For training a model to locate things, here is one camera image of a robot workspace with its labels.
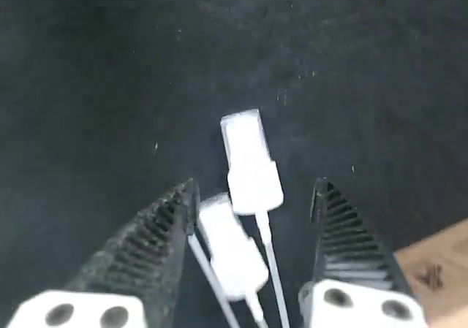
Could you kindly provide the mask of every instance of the cable connector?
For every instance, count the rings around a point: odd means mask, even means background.
[[[229,164],[227,183],[238,215],[269,211],[283,203],[276,162],[271,160],[258,109],[221,119]]]
[[[244,300],[268,281],[268,268],[257,244],[233,214],[229,196],[202,202],[198,227],[210,253],[211,266],[229,301]]]

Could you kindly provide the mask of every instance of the dark tabletop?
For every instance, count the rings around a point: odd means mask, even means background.
[[[294,328],[317,176],[394,249],[468,216],[468,0],[0,10],[0,324],[169,187],[193,176],[203,197],[225,191],[219,119],[240,110],[260,108],[282,178],[271,223]],[[177,327],[226,326],[190,252],[181,296]],[[260,299],[279,327],[270,284]]]

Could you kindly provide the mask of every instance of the white plastic connector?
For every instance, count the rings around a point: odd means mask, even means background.
[[[283,190],[276,162],[268,152],[260,112],[254,109],[225,116],[221,130],[234,212],[253,215],[280,206]]]
[[[211,266],[229,301],[246,299],[268,280],[255,241],[233,214],[227,194],[201,203],[198,226],[211,253]]]
[[[45,291],[21,304],[7,328],[146,328],[137,297]]]

